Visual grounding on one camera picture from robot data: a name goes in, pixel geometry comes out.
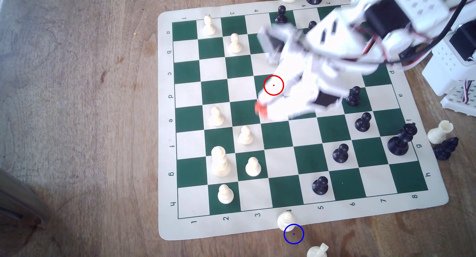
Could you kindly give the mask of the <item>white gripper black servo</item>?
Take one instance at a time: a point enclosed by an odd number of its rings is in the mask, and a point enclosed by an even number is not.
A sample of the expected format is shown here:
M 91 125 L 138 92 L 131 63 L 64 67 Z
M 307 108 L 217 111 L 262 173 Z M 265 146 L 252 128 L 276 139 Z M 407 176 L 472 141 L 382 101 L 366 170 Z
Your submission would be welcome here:
M 306 65 L 300 80 L 294 85 L 294 98 L 279 99 L 291 86 L 297 75 L 293 62 L 281 62 L 272 76 L 263 83 L 260 102 L 255 102 L 255 113 L 263 120 L 287 120 L 309 112 L 327 112 L 339 107 L 349 96 L 348 84 L 339 70 L 328 61 L 313 58 Z

